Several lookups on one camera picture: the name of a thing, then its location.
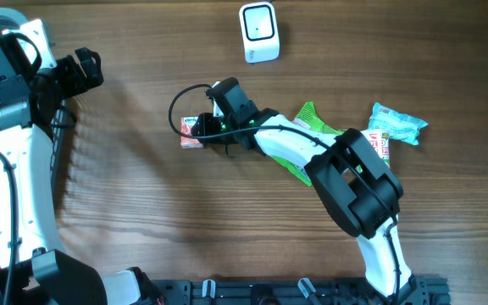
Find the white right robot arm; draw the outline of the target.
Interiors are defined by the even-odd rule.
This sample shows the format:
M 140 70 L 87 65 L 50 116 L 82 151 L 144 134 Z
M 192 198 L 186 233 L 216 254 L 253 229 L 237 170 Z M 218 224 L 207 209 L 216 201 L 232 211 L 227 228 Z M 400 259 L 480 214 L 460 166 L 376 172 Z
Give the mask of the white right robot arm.
M 368 283 L 397 304 L 412 277 L 397 235 L 403 189 L 364 134 L 325 134 L 271 108 L 260 110 L 234 77 L 204 89 L 221 116 L 196 131 L 199 140 L 239 144 L 303 169 L 328 215 L 357 240 Z

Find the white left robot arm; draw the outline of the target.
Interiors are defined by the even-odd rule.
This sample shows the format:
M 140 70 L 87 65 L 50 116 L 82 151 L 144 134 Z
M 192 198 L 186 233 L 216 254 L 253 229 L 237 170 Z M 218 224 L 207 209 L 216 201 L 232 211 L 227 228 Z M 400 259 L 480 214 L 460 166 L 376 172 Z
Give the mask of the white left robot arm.
M 64 251 L 55 219 L 54 116 L 103 83 L 101 59 L 79 48 L 53 59 L 0 42 L 0 304 L 135 304 L 132 269 L 102 276 Z

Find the green snack bag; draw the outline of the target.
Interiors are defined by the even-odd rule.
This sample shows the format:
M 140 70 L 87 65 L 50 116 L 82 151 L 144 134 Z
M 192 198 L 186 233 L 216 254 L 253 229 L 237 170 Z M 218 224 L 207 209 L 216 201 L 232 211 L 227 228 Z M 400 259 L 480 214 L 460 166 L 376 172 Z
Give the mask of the green snack bag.
M 292 122 L 296 125 L 300 125 L 301 127 L 304 127 L 305 129 L 320 132 L 323 134 L 334 134 L 338 136 L 343 134 L 346 131 L 346 129 L 337 130 L 328 126 L 318 116 L 313 102 L 305 102 L 301 110 L 297 113 L 297 115 L 295 116 Z M 306 186 L 312 185 L 311 180 L 309 179 L 308 175 L 306 174 L 302 166 L 293 164 L 290 161 L 280 157 L 273 157 L 273 160 L 276 161 L 279 165 L 286 168 L 290 173 L 295 175 Z

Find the red snack packet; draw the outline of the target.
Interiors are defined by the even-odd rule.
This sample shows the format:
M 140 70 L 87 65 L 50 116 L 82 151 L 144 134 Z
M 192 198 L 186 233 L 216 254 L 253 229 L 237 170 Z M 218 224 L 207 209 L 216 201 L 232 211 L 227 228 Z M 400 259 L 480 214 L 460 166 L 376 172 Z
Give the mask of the red snack packet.
M 191 139 L 189 136 L 191 135 L 192 127 L 197 122 L 198 117 L 182 117 L 180 123 L 180 132 L 185 134 L 186 136 L 182 136 L 180 138 L 180 145 L 184 149 L 197 149 L 203 148 L 203 144 L 196 139 Z

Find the green instant noodle cup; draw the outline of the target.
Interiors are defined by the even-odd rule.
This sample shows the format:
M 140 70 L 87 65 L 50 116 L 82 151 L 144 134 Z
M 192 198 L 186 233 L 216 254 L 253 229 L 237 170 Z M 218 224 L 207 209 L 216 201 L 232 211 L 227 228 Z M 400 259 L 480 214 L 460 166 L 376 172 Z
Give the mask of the green instant noodle cup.
M 385 130 L 380 129 L 362 130 L 361 133 L 369 141 L 384 163 L 388 167 L 391 167 L 389 134 Z

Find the light blue snack packet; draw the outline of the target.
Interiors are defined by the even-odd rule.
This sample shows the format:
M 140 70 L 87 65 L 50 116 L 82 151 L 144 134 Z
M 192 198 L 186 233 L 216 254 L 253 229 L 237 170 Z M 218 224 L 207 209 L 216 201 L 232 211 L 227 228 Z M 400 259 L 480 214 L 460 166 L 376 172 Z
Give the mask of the light blue snack packet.
M 369 129 L 386 131 L 393 140 L 417 146 L 420 131 L 429 124 L 409 114 L 401 114 L 380 103 L 375 103 L 369 117 Z

